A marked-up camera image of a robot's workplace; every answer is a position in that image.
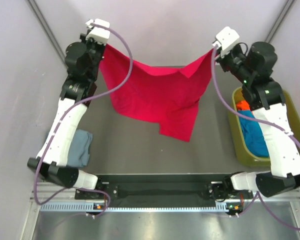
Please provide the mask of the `magenta t shirt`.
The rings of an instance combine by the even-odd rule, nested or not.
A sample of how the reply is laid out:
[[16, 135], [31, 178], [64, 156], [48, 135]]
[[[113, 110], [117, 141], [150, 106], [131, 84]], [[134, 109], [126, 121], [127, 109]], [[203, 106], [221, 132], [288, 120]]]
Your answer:
[[211, 74], [209, 51], [184, 67], [133, 62], [126, 83], [110, 94], [114, 110], [132, 119], [157, 123], [161, 135], [189, 142]]

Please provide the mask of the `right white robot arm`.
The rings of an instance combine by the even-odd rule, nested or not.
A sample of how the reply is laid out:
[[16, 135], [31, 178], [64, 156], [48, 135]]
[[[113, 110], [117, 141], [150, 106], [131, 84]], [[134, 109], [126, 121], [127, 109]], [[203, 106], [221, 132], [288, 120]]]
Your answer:
[[256, 191], [269, 198], [300, 188], [300, 142], [294, 137], [288, 121], [287, 104], [281, 85], [271, 74], [278, 56], [275, 48], [263, 41], [251, 45], [244, 54], [235, 42], [224, 50], [215, 41], [211, 57], [211, 74], [215, 82], [215, 64], [230, 72], [242, 84], [242, 95], [248, 102], [253, 118], [228, 108], [233, 114], [259, 124], [269, 153], [270, 171], [238, 172], [223, 182], [223, 192], [235, 198], [241, 191]]

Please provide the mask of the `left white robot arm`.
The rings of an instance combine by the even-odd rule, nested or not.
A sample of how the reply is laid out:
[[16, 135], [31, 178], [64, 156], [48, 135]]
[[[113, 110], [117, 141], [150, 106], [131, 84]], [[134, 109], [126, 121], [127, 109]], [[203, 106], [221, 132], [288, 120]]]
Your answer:
[[68, 165], [68, 157], [78, 124], [90, 103], [81, 100], [92, 97], [99, 65], [108, 38], [81, 34], [79, 42], [66, 48], [67, 77], [62, 85], [54, 118], [47, 139], [36, 157], [29, 158], [27, 166], [38, 178], [64, 188], [86, 189], [92, 198], [104, 191], [98, 177]]

